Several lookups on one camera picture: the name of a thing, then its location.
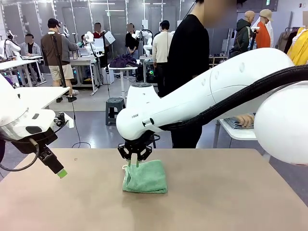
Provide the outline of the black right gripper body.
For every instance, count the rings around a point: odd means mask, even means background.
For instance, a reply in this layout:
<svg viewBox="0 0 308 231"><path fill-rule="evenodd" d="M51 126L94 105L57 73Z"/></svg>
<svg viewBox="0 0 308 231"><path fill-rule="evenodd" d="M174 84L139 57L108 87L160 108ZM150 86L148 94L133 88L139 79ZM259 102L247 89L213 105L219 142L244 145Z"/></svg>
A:
<svg viewBox="0 0 308 231"><path fill-rule="evenodd" d="M125 139L124 147L135 154L151 153L153 148L150 145L152 144L156 148L156 141L158 140L160 140L160 135L155 134L153 131L146 131L136 140Z"/></svg>

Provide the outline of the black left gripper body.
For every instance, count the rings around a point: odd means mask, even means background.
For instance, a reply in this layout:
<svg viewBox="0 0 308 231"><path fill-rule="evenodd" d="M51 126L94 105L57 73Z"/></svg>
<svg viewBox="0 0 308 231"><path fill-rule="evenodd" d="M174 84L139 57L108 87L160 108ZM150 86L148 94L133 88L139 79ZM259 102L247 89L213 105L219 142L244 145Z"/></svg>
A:
<svg viewBox="0 0 308 231"><path fill-rule="evenodd" d="M48 147L49 144L57 140L57 135L49 128L47 131L24 137L18 141L12 141L12 144L24 154L36 153L39 148L40 160L57 160L56 155Z"/></svg>

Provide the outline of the green towel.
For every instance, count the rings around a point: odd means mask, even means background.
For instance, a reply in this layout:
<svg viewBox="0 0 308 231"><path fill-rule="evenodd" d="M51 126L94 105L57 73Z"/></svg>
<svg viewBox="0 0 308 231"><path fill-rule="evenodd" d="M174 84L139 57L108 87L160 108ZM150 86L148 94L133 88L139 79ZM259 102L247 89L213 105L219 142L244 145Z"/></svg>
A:
<svg viewBox="0 0 308 231"><path fill-rule="evenodd" d="M132 193L165 194L167 179L161 160L152 160L138 165L124 165L122 190Z"/></svg>

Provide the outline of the grey blue towel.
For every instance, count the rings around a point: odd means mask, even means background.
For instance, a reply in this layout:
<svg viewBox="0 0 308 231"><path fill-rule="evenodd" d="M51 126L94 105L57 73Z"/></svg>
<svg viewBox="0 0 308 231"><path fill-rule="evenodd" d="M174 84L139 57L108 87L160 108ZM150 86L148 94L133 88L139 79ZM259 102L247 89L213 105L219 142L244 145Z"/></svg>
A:
<svg viewBox="0 0 308 231"><path fill-rule="evenodd" d="M240 124L239 120L235 117L225 118L223 119L232 129L253 129L254 123L249 125L248 127L245 127Z"/></svg>

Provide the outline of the person's left hand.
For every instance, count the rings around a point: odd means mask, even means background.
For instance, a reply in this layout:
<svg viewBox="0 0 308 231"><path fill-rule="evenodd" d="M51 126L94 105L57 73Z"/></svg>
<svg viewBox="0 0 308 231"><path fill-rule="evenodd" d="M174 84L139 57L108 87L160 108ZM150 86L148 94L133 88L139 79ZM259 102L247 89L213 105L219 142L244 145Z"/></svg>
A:
<svg viewBox="0 0 308 231"><path fill-rule="evenodd" d="M240 126L248 128L254 125L255 116L253 114L238 115L235 117Z"/></svg>

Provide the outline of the dark grey plastic stool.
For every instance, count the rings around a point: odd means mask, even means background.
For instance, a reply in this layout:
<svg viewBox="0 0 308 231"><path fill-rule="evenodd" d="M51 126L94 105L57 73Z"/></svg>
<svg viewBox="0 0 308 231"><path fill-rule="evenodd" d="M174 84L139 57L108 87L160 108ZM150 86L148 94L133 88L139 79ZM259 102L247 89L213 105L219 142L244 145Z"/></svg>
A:
<svg viewBox="0 0 308 231"><path fill-rule="evenodd" d="M123 98L110 98L105 102L105 124L108 126L116 122L116 117L122 109L125 109Z"/></svg>

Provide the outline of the purple cloth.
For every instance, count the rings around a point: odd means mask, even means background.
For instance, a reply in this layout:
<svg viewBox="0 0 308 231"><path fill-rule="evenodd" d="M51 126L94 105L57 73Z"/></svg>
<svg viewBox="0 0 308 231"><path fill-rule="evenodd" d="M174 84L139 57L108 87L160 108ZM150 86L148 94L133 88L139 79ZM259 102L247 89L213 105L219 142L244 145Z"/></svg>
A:
<svg viewBox="0 0 308 231"><path fill-rule="evenodd" d="M15 89L15 84L11 81L11 79L7 76L4 76L4 78L9 82L9 84Z"/></svg>

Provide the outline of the white standing desk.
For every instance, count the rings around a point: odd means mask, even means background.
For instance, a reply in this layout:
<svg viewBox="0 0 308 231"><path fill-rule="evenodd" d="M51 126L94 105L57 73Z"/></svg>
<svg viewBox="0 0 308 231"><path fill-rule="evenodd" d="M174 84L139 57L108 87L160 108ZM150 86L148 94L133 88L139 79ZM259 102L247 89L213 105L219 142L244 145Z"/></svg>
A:
<svg viewBox="0 0 308 231"><path fill-rule="evenodd" d="M117 67L111 67L111 66L108 66L108 69L109 70L116 70L116 71L119 71L120 72L120 83L121 83L121 97L123 99L125 99L125 88L124 88L124 72L127 72L129 70L136 70L138 69L137 67L132 67L132 66L129 66L129 67L121 67L121 68L117 68Z"/></svg>

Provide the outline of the white computer tower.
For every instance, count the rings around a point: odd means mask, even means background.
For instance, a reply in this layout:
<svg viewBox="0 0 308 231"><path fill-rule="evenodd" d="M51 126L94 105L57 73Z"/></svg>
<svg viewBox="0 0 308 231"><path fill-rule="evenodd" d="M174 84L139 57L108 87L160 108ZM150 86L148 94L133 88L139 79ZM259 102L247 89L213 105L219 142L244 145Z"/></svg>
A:
<svg viewBox="0 0 308 231"><path fill-rule="evenodd" d="M106 67L102 68L103 84L110 85L114 82L114 71L109 70Z"/></svg>

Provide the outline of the long white desk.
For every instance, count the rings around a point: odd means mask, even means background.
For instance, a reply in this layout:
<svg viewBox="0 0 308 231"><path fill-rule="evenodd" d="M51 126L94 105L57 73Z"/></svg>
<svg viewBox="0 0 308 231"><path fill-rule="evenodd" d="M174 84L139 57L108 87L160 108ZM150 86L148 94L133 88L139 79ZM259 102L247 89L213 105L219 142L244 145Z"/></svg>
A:
<svg viewBox="0 0 308 231"><path fill-rule="evenodd" d="M0 63L0 73L12 75L16 74L19 77L22 87L33 87L46 83L39 69L40 59L26 59L26 60L11 60ZM35 64L38 69L38 76L41 82L36 80L36 72L32 67Z"/></svg>

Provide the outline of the purple clothes pile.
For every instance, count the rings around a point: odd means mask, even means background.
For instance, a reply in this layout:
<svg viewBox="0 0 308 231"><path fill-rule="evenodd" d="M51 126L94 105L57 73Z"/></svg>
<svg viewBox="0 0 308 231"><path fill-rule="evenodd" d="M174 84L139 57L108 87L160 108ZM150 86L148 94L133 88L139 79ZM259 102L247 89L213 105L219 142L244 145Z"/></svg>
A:
<svg viewBox="0 0 308 231"><path fill-rule="evenodd" d="M125 67L138 67L137 60L130 54L122 54L114 58L109 67L111 68L125 68Z"/></svg>

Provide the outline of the grey robot bench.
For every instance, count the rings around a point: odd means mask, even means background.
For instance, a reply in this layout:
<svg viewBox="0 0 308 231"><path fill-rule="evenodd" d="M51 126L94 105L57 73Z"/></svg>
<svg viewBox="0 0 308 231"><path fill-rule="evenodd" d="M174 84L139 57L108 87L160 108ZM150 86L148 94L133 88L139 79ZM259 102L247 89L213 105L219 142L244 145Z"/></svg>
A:
<svg viewBox="0 0 308 231"><path fill-rule="evenodd" d="M143 81L145 83L157 85L157 77L154 70L153 57L140 56L140 62L142 64Z"/></svg>

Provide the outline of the seated person grey jacket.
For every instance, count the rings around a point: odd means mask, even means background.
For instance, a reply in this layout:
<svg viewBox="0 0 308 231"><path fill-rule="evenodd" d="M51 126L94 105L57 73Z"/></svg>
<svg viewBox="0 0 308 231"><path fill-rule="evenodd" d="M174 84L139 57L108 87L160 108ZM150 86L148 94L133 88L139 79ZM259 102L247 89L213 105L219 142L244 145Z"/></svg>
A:
<svg viewBox="0 0 308 231"><path fill-rule="evenodd" d="M20 51L21 56L27 56L27 57L41 56L40 47L38 44L34 42L34 36L32 34L29 33L26 34L25 42L21 43L19 46L21 48ZM41 82L38 65L32 63L31 66L37 75L37 82Z"/></svg>

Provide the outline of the man in brown vest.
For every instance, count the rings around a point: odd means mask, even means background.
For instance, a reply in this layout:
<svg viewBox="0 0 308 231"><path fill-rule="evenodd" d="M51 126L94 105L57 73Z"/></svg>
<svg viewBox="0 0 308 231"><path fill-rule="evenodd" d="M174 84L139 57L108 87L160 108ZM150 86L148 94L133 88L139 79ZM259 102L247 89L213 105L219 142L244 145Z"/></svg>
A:
<svg viewBox="0 0 308 231"><path fill-rule="evenodd" d="M61 35L59 28L60 23L57 19L50 18L48 20L49 31L41 38L41 51L44 63L50 70L53 86L65 85L69 87L67 100L71 103L77 97L73 95L71 80L74 78L74 74L69 55L70 52L78 50L78 45Z"/></svg>

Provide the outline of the grey workbench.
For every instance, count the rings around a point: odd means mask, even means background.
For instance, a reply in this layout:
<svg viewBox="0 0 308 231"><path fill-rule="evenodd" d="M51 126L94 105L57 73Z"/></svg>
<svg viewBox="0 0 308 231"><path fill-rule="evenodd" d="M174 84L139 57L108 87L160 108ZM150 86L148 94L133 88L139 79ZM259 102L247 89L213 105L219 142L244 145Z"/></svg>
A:
<svg viewBox="0 0 308 231"><path fill-rule="evenodd" d="M77 83L74 85L74 87L83 89L91 88L90 96L93 96L102 84L99 72L99 59L95 58L94 56L84 56L78 57L76 59L70 58L70 64L74 73L76 74ZM86 73L83 70L84 67L89 68L91 83L84 83L86 77Z"/></svg>

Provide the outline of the man white sweater black cap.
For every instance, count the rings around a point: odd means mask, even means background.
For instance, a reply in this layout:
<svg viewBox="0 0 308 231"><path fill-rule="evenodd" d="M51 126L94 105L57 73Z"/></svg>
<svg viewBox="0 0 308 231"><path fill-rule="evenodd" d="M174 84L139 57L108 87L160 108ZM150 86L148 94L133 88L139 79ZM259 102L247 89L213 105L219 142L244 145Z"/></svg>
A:
<svg viewBox="0 0 308 231"><path fill-rule="evenodd" d="M169 28L169 21L163 20L160 23L160 33L153 39L153 62L159 87L164 86L164 68L168 61L169 49L173 38L173 34L168 31Z"/></svg>

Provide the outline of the person black outfit hands clasped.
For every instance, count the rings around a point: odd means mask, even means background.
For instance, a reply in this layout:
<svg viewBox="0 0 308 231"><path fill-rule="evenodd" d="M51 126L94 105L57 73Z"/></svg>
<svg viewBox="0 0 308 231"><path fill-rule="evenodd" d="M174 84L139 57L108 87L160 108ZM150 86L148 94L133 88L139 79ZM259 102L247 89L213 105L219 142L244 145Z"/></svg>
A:
<svg viewBox="0 0 308 231"><path fill-rule="evenodd" d="M127 48L127 54L129 54L134 59L139 58L139 42L132 36L134 34L134 24L127 24L127 34L125 37L125 47Z"/></svg>

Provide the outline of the person in black t-shirt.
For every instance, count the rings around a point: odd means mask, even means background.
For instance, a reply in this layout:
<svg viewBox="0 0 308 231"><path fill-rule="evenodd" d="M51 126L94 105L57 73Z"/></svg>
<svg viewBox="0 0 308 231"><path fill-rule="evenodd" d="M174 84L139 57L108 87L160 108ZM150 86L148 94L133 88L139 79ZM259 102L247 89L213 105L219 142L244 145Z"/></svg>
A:
<svg viewBox="0 0 308 231"><path fill-rule="evenodd" d="M237 5L246 0L196 0L192 12L176 29L168 53L165 93L158 97L147 115L155 131L169 130L174 149L194 149L202 126L224 111L215 113L218 104L212 93L215 83L209 69L208 27L221 23Z"/></svg>

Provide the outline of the white shoe rack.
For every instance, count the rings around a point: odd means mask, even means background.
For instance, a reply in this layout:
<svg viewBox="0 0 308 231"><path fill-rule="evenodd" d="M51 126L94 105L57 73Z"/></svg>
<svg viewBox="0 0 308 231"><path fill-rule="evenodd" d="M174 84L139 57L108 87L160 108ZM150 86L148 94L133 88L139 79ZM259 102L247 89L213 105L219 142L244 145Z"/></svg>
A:
<svg viewBox="0 0 308 231"><path fill-rule="evenodd" d="M220 63L226 61L228 59L227 56L209 56L209 68L213 68Z"/></svg>

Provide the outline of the person in maroon top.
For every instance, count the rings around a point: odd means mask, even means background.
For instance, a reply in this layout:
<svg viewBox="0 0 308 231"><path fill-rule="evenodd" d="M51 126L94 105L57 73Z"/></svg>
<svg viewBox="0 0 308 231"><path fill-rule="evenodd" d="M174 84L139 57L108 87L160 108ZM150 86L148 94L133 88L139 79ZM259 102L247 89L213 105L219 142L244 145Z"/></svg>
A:
<svg viewBox="0 0 308 231"><path fill-rule="evenodd" d="M94 32L93 36L96 39L102 39L104 36L104 31L102 30L102 25L101 23L97 22L94 24Z"/></svg>

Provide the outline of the mannequin in dark jacket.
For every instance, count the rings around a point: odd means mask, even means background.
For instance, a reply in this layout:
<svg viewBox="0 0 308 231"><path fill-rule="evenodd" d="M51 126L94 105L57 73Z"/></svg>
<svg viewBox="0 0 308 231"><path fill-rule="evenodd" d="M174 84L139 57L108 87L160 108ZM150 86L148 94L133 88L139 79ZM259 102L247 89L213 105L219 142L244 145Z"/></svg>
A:
<svg viewBox="0 0 308 231"><path fill-rule="evenodd" d="M250 35L252 33L250 27L254 17L254 11L246 11L244 18L238 20L236 27L236 37L234 40L233 48L230 51L230 58L248 51Z"/></svg>

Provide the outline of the mannequin orange top beige cap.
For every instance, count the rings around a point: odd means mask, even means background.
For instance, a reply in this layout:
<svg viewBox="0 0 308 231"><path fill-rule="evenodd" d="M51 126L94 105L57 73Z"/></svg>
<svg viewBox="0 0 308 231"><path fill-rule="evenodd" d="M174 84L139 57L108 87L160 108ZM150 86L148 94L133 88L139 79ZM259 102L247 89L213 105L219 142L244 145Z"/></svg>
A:
<svg viewBox="0 0 308 231"><path fill-rule="evenodd" d="M270 39L270 34L266 28L266 24L272 21L272 11L269 9L263 9L260 11L259 17L260 20L257 24L259 30L256 35L257 49L270 48L271 39Z"/></svg>

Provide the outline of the clothes rack brown garments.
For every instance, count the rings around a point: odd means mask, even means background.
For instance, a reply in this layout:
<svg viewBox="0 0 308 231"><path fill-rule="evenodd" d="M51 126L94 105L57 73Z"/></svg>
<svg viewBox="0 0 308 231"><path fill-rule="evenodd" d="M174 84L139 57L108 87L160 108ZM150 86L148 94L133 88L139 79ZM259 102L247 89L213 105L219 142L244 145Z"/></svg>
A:
<svg viewBox="0 0 308 231"><path fill-rule="evenodd" d="M287 54L292 45L293 38L297 35L298 30L298 27L287 27L285 31L280 34L275 48Z"/></svg>

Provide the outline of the mannequin in yellow garment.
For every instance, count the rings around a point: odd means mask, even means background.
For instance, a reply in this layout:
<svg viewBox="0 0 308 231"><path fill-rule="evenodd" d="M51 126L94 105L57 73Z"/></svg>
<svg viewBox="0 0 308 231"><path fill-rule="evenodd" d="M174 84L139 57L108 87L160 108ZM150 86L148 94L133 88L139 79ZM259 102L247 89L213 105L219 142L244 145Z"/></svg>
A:
<svg viewBox="0 0 308 231"><path fill-rule="evenodd" d="M308 27L299 28L287 55L294 65L308 64Z"/></svg>

